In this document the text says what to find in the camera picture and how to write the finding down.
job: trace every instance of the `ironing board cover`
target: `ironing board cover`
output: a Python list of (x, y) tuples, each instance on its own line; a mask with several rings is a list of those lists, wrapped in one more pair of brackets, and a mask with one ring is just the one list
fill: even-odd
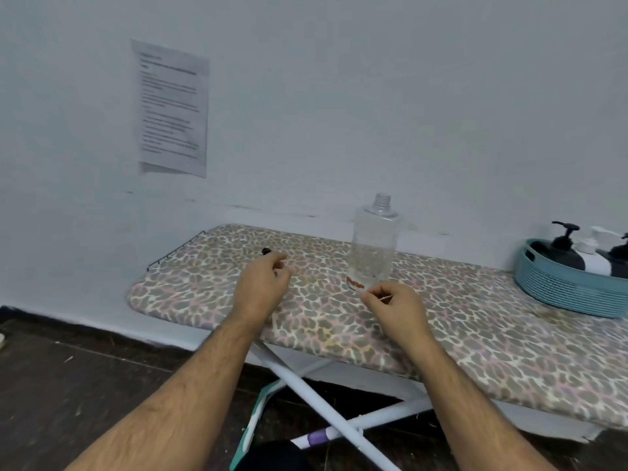
[[(223, 225), (150, 268), (128, 292), (137, 312), (213, 330), (242, 268), (262, 248), (288, 253), (288, 293), (267, 343), (420, 380), (412, 363), (343, 283), (349, 243)], [(397, 253), (391, 279), (421, 293), (444, 349), (491, 398), (628, 428), (628, 322), (546, 306), (512, 274)]]

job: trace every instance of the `clear plastic bottle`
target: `clear plastic bottle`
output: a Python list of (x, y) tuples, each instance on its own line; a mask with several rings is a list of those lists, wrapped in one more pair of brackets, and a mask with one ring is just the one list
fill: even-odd
[(391, 197), (378, 193), (372, 205), (358, 208), (347, 258), (347, 285), (366, 291), (391, 273), (402, 216), (391, 208)]

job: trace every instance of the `plastic basket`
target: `plastic basket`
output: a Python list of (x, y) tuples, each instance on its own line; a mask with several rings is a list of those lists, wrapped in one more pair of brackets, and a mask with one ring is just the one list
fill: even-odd
[(551, 306), (593, 316), (621, 318), (628, 313), (628, 279), (602, 276), (554, 262), (526, 241), (514, 279), (530, 296)]

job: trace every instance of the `paper sheet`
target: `paper sheet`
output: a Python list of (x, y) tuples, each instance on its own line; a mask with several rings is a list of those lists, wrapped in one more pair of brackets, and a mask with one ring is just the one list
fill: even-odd
[(131, 40), (142, 162), (207, 177), (209, 60)]

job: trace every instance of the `ironing board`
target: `ironing board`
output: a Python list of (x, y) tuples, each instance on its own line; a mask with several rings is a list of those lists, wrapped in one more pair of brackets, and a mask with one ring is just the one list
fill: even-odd
[[(333, 360), (421, 379), (359, 295), (343, 284), (348, 243), (223, 225), (153, 263), (130, 288), (128, 303), (149, 316), (213, 330), (231, 309), (240, 271), (264, 247), (287, 253), (294, 275), (251, 349), (279, 381), (258, 397), (236, 461), (268, 397), (289, 386), (330, 423), (294, 443), (305, 448), (345, 436), (381, 469), (397, 470), (361, 430), (430, 409), (419, 388), (414, 400), (345, 420), (302, 379)], [(511, 273), (461, 262), (396, 253), (391, 279), (421, 293), (436, 339), (492, 399), (628, 428), (628, 320), (544, 305), (523, 293)], [(267, 343), (321, 360), (293, 371)]]

